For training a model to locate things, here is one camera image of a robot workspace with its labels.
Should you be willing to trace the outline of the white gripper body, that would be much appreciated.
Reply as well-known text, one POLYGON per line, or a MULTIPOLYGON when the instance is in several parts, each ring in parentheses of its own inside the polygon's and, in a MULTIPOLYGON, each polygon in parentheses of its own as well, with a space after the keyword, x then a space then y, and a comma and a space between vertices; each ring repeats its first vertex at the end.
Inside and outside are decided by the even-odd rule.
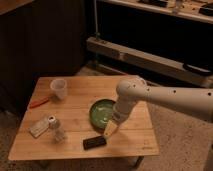
POLYGON ((129 118, 136 104, 137 101, 118 98, 113 106, 113 120, 118 124, 122 124, 123 122, 125 122, 129 118))

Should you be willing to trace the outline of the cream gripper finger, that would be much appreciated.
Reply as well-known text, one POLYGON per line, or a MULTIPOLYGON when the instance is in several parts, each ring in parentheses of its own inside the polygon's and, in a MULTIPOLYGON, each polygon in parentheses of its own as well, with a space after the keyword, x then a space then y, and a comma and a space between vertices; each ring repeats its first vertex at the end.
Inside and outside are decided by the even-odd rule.
POLYGON ((118 127, 119 125, 116 122, 109 120, 104 130, 104 136, 110 137, 118 129, 118 127))

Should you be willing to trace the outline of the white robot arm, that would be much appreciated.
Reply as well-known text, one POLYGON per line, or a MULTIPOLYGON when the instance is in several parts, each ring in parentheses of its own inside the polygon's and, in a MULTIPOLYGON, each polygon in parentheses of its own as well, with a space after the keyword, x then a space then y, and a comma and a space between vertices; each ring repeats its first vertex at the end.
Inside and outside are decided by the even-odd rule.
POLYGON ((213 123, 213 88, 148 86, 141 77, 123 79, 116 86, 117 100, 104 137, 109 138, 125 122, 139 101, 163 106, 213 123))

